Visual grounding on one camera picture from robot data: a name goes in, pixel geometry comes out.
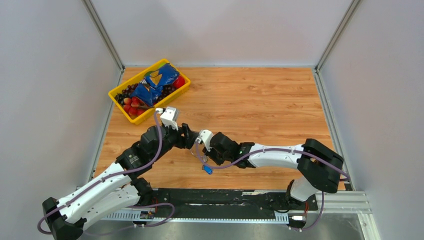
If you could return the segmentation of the large metal keyring with keys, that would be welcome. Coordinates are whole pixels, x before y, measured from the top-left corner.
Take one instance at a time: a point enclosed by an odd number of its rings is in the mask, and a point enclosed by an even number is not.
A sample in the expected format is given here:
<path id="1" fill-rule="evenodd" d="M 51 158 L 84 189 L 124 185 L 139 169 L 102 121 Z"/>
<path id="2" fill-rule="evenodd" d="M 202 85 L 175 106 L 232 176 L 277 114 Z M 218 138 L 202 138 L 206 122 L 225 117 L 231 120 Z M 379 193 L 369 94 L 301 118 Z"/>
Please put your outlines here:
<path id="1" fill-rule="evenodd" d="M 201 145 L 198 142 L 194 143 L 193 147 L 190 149 L 190 152 L 201 162 L 202 165 L 207 165 L 208 157 L 201 151 Z"/>

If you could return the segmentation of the key with blue tag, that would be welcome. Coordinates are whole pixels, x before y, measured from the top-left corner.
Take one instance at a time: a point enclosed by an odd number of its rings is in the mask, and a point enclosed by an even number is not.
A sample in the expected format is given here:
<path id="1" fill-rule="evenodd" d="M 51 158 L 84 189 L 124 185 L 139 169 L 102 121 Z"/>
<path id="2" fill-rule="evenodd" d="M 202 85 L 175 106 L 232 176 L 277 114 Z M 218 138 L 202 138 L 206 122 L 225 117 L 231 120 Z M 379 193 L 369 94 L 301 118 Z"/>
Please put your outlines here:
<path id="1" fill-rule="evenodd" d="M 212 169 L 212 168 L 210 168 L 210 167 L 208 167 L 208 166 L 203 165 L 203 166 L 202 166 L 202 170 L 203 170 L 204 172 L 206 172 L 208 175 L 213 174 L 213 169 Z"/>

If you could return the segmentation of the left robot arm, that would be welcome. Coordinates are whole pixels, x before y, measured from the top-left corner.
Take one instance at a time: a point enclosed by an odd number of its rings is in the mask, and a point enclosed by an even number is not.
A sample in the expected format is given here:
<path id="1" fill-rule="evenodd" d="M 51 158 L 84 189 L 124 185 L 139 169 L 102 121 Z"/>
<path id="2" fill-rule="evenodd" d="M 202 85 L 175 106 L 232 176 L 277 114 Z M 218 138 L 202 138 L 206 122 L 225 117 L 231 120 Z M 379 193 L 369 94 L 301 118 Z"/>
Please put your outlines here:
<path id="1" fill-rule="evenodd" d="M 56 240 L 77 240 L 92 224 L 115 211 L 149 206 L 153 189 L 141 175 L 172 148 L 191 149 L 199 137 L 186 123 L 151 126 L 103 173 L 67 196 L 46 199 L 42 220 L 49 230 L 43 230 L 40 223 L 38 230 Z"/>

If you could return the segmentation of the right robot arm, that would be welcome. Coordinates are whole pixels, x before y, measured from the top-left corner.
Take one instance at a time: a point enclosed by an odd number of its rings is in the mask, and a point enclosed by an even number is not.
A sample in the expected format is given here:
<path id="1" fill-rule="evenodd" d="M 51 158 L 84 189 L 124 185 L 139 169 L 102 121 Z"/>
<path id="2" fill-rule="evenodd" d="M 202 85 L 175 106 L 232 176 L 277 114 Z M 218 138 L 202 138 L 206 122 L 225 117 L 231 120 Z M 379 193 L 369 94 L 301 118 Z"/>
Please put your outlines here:
<path id="1" fill-rule="evenodd" d="M 222 132 L 213 134 L 202 130 L 195 140 L 196 154 L 204 153 L 216 165 L 205 167 L 241 169 L 280 167 L 298 170 L 301 177 L 292 180 L 285 194 L 286 204 L 298 209 L 317 192 L 335 194 L 340 177 L 346 176 L 342 168 L 344 159 L 316 139 L 308 138 L 303 144 L 267 146 L 254 142 L 237 143 Z"/>

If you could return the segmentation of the dark grape bunch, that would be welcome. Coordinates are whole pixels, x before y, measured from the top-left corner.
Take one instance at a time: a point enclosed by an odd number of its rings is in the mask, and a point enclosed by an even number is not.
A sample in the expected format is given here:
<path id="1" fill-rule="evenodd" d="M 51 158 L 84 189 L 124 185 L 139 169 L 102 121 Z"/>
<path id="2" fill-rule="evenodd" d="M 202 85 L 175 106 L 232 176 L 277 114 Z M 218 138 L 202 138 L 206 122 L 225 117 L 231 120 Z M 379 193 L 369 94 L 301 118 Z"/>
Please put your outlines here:
<path id="1" fill-rule="evenodd" d="M 134 100 L 132 99 L 135 98 L 138 99 L 141 105 L 150 108 L 177 90 L 175 86 L 169 84 L 156 90 L 154 89 L 150 93 L 145 93 L 142 92 L 141 88 L 137 88 L 138 85 L 138 83 L 128 85 L 127 88 L 118 92 L 113 98 L 122 106 L 129 103 L 126 99 L 131 99 L 133 102 Z"/>

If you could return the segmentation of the red apple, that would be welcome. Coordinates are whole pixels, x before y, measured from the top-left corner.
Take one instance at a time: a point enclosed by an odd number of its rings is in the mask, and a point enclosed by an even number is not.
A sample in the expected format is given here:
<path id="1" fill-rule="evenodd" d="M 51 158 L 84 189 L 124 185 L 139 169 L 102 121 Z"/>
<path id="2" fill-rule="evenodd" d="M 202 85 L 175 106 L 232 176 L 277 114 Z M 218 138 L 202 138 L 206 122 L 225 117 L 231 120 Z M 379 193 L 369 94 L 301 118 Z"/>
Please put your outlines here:
<path id="1" fill-rule="evenodd" d="M 172 83 L 172 86 L 177 90 L 179 88 L 181 88 L 182 86 L 184 86 L 184 84 L 186 83 L 184 77 L 182 77 L 181 75 Z"/>

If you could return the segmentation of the yellow plastic bin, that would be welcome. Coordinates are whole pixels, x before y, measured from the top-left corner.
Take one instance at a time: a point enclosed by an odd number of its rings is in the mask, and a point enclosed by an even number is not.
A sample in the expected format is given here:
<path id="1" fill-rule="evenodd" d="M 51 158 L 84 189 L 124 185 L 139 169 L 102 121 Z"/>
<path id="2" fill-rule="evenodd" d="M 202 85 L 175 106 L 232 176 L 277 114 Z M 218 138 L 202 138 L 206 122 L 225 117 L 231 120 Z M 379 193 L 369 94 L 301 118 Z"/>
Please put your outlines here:
<path id="1" fill-rule="evenodd" d="M 138 125 L 188 91 L 191 81 L 167 59 L 161 59 L 108 92 L 129 120 Z"/>

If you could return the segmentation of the red strawberries cluster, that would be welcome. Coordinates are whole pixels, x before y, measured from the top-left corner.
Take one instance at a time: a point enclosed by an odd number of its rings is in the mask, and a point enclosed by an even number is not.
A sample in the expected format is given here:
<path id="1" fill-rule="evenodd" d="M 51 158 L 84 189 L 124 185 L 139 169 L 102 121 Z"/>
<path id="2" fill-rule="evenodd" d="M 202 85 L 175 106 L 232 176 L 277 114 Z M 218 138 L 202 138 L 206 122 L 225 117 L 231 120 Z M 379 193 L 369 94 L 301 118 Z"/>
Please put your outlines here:
<path id="1" fill-rule="evenodd" d="M 146 111 L 146 105 L 137 97 L 125 97 L 122 103 L 124 111 L 132 118 L 138 117 Z"/>

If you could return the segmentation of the blue snack bag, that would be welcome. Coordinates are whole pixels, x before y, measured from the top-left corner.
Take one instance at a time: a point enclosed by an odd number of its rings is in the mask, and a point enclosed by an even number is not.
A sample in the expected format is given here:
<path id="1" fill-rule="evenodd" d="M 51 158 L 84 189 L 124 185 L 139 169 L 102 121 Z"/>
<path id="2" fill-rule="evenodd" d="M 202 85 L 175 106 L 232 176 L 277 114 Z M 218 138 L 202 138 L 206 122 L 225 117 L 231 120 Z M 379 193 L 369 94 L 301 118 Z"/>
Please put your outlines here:
<path id="1" fill-rule="evenodd" d="M 165 85 L 171 85 L 180 76 L 180 72 L 176 70 L 170 63 L 165 63 L 158 69 L 147 74 L 138 84 L 137 89 L 141 89 L 142 93 L 150 93 Z"/>

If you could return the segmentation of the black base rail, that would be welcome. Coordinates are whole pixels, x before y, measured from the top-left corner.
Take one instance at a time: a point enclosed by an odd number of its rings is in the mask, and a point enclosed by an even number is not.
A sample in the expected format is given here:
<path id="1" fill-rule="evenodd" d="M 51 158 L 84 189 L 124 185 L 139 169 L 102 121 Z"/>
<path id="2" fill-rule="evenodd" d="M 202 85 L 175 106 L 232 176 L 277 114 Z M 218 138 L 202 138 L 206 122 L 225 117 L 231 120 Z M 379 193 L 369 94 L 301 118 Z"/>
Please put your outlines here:
<path id="1" fill-rule="evenodd" d="M 173 204 L 173 219 L 275 220 L 277 214 L 319 208 L 314 195 L 301 203 L 287 200 L 285 190 L 158 188 L 141 203 L 153 204 L 157 217 L 167 217 Z"/>

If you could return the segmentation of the aluminium frame rail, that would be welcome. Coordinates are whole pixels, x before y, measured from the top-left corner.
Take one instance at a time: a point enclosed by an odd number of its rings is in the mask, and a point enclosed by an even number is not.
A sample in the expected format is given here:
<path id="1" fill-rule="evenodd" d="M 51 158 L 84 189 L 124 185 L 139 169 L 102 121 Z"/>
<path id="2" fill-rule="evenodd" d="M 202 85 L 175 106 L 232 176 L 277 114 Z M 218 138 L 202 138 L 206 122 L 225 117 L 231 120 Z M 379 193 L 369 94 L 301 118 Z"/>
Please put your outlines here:
<path id="1" fill-rule="evenodd" d="M 378 240 L 367 196 L 360 191 L 317 192 L 305 201 L 288 197 L 286 190 L 155 188 L 142 195 L 124 187 L 85 210 L 87 230 L 100 220 L 187 223 L 283 224 L 302 232 L 315 226 L 311 213 L 356 215 L 365 239 Z"/>

